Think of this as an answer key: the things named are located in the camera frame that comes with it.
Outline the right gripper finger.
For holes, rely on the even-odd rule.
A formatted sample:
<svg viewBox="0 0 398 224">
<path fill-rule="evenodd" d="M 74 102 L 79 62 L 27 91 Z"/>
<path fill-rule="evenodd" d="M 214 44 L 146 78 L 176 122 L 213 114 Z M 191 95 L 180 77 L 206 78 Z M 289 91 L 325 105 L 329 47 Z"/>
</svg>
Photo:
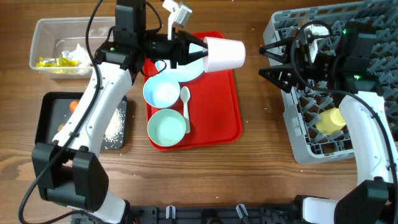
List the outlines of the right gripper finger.
<svg viewBox="0 0 398 224">
<path fill-rule="evenodd" d="M 290 49 L 293 40 L 279 40 L 259 48 L 259 53 L 280 63 L 290 62 Z"/>
<path fill-rule="evenodd" d="M 292 69 L 288 67 L 261 68 L 259 75 L 286 93 L 290 93 L 295 84 Z"/>
</svg>

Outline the pink plastic cup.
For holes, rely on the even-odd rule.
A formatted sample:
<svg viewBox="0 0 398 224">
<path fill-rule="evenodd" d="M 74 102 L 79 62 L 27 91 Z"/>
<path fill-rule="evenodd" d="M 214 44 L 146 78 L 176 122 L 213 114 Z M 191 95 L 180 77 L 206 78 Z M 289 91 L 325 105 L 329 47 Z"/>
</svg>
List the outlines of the pink plastic cup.
<svg viewBox="0 0 398 224">
<path fill-rule="evenodd" d="M 203 58 L 204 71 L 218 72 L 241 68 L 246 59 L 246 48 L 239 40 L 205 37 L 208 55 Z"/>
</svg>

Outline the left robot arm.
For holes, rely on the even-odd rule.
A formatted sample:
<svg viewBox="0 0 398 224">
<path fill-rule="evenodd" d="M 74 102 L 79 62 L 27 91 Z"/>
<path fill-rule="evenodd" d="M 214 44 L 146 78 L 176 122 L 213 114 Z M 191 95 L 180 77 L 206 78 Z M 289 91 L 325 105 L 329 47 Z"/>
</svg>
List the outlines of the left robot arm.
<svg viewBox="0 0 398 224">
<path fill-rule="evenodd" d="M 101 223 L 132 222 L 129 202 L 108 189 L 99 154 L 113 113 L 145 61 L 169 60 L 175 68 L 208 55 L 208 44 L 184 30 L 147 29 L 148 7 L 146 1 L 116 3 L 116 23 L 89 55 L 93 75 L 75 112 L 51 143 L 37 142 L 32 151 L 36 178 L 31 189 Z"/>
</svg>

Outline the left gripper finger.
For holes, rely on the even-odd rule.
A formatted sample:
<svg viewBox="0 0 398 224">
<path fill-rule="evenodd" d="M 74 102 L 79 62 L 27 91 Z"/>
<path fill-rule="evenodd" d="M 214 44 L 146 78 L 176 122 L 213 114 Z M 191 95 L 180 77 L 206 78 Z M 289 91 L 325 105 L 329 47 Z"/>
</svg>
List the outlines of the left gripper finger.
<svg viewBox="0 0 398 224">
<path fill-rule="evenodd" d="M 183 56 L 183 64 L 188 65 L 198 59 L 204 58 L 208 55 L 208 52 L 198 51 L 193 53 L 188 53 L 186 56 Z"/>
<path fill-rule="evenodd" d="M 193 34 L 188 33 L 184 30 L 180 30 L 178 32 L 178 48 L 180 50 L 188 50 L 190 44 L 195 44 L 204 49 L 208 48 L 208 44 L 205 43 L 203 40 L 195 37 Z"/>
</svg>

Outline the green bowl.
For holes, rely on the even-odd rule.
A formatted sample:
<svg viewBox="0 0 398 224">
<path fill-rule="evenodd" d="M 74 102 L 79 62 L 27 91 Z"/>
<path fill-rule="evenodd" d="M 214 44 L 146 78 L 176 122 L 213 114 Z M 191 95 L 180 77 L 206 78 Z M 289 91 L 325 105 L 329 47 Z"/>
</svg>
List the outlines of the green bowl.
<svg viewBox="0 0 398 224">
<path fill-rule="evenodd" d="M 158 146 L 170 147 L 179 143 L 186 132 L 184 117 L 175 110 L 162 109 L 154 113 L 147 124 L 147 133 Z"/>
</svg>

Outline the orange carrot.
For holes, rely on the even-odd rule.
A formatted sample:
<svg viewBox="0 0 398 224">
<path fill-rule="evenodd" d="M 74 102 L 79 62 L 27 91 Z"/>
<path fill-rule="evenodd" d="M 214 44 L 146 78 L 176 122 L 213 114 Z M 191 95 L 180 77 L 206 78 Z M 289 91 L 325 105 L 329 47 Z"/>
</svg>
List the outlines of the orange carrot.
<svg viewBox="0 0 398 224">
<path fill-rule="evenodd" d="M 71 111 L 72 113 L 76 110 L 78 104 L 79 104 L 79 100 L 74 100 L 74 101 L 72 101 L 72 102 L 70 103 L 69 108 L 70 108 L 70 111 Z"/>
</svg>

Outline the white tissue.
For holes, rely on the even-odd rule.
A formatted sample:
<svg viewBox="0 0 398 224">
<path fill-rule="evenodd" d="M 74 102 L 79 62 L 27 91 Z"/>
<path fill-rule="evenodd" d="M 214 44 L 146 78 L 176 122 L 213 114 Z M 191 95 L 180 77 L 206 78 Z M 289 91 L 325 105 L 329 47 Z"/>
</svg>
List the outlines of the white tissue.
<svg viewBox="0 0 398 224">
<path fill-rule="evenodd" d="M 65 50 L 61 55 L 70 60 L 77 60 L 79 64 L 75 67 L 77 70 L 73 71 L 74 75 L 86 75 L 90 72 L 90 69 L 85 69 L 85 67 L 91 67 L 91 60 L 87 50 L 80 44 L 77 44 L 76 49 L 72 51 Z"/>
</svg>

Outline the yellow candy wrapper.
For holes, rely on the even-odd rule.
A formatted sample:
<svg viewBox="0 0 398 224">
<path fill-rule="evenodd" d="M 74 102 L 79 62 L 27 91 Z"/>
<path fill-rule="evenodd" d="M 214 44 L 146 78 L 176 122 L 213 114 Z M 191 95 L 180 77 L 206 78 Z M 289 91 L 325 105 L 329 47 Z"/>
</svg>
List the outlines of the yellow candy wrapper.
<svg viewBox="0 0 398 224">
<path fill-rule="evenodd" d="M 72 74 L 71 71 L 63 69 L 64 67 L 76 67 L 79 64 L 77 60 L 70 60 L 62 55 L 57 58 L 40 57 L 36 63 L 37 68 L 51 68 L 50 72 L 56 74 Z"/>
</svg>

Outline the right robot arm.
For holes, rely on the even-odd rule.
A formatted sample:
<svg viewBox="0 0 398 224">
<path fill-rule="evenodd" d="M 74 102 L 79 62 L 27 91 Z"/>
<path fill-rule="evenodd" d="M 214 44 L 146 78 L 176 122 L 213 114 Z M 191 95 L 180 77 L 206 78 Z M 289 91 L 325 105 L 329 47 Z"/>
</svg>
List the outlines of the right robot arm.
<svg viewBox="0 0 398 224">
<path fill-rule="evenodd" d="M 357 186 L 338 201 L 303 196 L 300 219 L 307 223 L 396 223 L 397 149 L 386 118 L 379 80 L 368 73 L 376 30 L 347 22 L 335 55 L 314 49 L 319 39 L 331 37 L 323 21 L 304 24 L 296 35 L 262 46 L 259 51 L 276 64 L 260 76 L 284 92 L 293 87 L 315 89 L 326 81 L 351 138 L 358 172 Z"/>
</svg>

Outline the yellow plastic cup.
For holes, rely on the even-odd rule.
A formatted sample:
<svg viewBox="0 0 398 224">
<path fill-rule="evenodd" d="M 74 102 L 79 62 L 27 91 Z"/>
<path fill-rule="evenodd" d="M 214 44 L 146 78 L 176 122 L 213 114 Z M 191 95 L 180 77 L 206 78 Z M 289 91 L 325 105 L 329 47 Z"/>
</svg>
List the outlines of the yellow plastic cup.
<svg viewBox="0 0 398 224">
<path fill-rule="evenodd" d="M 342 117 L 338 108 L 331 108 L 319 114 L 319 122 L 315 127 L 327 136 L 337 133 L 346 126 L 346 122 Z"/>
</svg>

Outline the white rice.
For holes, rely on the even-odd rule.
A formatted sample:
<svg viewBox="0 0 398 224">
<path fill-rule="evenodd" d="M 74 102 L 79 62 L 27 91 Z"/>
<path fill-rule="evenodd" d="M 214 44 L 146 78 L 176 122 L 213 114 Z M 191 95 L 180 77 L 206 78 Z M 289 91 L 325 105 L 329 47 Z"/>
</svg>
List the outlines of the white rice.
<svg viewBox="0 0 398 224">
<path fill-rule="evenodd" d="M 124 142 L 125 111 L 116 109 L 105 131 L 101 148 L 118 150 Z"/>
</svg>

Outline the brown nut shell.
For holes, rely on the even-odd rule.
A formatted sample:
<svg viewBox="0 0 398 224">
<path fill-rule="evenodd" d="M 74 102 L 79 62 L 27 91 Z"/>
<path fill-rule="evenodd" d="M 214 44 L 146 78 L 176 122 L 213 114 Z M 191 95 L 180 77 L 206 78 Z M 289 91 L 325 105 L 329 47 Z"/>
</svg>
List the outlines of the brown nut shell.
<svg viewBox="0 0 398 224">
<path fill-rule="evenodd" d="M 57 131 L 60 132 L 60 131 L 63 129 L 64 126 L 65 126 L 65 124 L 61 124 L 61 125 L 57 128 Z"/>
</svg>

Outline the light blue plate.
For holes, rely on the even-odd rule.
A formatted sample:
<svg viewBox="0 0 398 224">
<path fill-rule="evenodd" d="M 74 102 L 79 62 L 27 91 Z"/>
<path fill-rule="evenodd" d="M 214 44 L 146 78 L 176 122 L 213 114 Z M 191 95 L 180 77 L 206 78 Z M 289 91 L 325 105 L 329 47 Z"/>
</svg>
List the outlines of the light blue plate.
<svg viewBox="0 0 398 224">
<path fill-rule="evenodd" d="M 167 66 L 160 74 L 174 78 L 176 81 L 183 83 L 189 82 L 199 77 L 204 72 L 203 59 L 200 58 L 188 65 L 177 65 L 176 69 L 170 67 L 170 61 L 157 61 L 155 67 L 158 71 Z"/>
</svg>

